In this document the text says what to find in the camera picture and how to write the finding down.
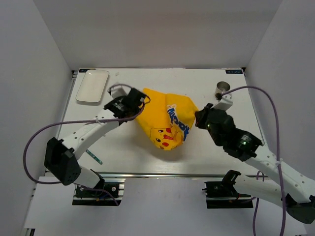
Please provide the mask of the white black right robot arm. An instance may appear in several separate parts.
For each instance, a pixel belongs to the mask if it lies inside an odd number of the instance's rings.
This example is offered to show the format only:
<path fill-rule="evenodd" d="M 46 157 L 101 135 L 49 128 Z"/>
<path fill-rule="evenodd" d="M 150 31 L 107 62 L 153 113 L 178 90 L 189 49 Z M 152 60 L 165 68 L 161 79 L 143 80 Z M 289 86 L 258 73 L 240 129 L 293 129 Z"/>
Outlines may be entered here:
<path fill-rule="evenodd" d="M 237 192 L 264 199 L 304 224 L 315 220 L 315 181 L 278 159 L 252 133 L 238 129 L 232 116 L 209 103 L 195 112 L 195 126 L 209 132 L 215 145 L 228 155 L 261 171 L 274 184 L 251 180 L 239 171 L 230 170 L 222 179 L 223 192 Z"/>

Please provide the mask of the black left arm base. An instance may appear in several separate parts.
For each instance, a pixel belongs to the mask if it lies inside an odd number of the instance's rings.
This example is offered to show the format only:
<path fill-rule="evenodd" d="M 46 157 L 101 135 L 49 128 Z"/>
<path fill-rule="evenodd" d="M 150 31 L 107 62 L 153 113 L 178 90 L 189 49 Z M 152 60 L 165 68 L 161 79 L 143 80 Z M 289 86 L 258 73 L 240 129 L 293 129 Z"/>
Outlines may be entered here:
<path fill-rule="evenodd" d="M 73 206 L 117 207 L 120 205 L 125 188 L 123 178 L 105 178 L 103 191 L 91 191 L 76 186 L 73 194 Z"/>

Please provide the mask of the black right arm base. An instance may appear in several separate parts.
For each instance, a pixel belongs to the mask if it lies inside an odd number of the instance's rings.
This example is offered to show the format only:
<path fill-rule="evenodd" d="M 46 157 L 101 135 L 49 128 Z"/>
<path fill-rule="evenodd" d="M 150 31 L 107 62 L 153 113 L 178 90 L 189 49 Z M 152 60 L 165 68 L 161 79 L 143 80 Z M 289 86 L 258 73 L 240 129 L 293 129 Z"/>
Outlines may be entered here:
<path fill-rule="evenodd" d="M 204 182 L 207 209 L 253 208 L 251 195 L 238 193 L 234 185 L 241 173 L 230 170 L 221 181 Z"/>

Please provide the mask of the yellow Pikachu cloth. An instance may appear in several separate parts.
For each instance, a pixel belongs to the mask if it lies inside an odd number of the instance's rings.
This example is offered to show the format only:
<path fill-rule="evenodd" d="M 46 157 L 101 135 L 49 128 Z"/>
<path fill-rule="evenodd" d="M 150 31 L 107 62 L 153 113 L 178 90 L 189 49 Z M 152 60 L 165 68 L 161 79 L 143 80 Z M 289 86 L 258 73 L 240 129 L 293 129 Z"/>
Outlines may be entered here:
<path fill-rule="evenodd" d="M 159 149 L 170 151 L 182 145 L 194 124 L 198 108 L 183 95 L 143 89 L 148 96 L 143 112 L 136 118 L 138 124 Z"/>

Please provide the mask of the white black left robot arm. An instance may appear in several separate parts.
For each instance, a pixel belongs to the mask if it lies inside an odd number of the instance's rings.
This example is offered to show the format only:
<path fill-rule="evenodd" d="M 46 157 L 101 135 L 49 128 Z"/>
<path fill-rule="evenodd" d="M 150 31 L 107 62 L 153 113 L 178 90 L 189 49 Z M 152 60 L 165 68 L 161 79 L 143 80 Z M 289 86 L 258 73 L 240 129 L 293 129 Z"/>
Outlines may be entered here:
<path fill-rule="evenodd" d="M 143 92 L 132 88 L 129 93 L 118 89 L 113 100 L 72 134 L 58 140 L 51 138 L 46 147 L 44 166 L 64 186 L 78 184 L 93 196 L 99 196 L 104 190 L 104 180 L 94 171 L 79 165 L 78 160 L 86 150 L 108 132 L 122 123 L 135 119 L 144 110 Z"/>

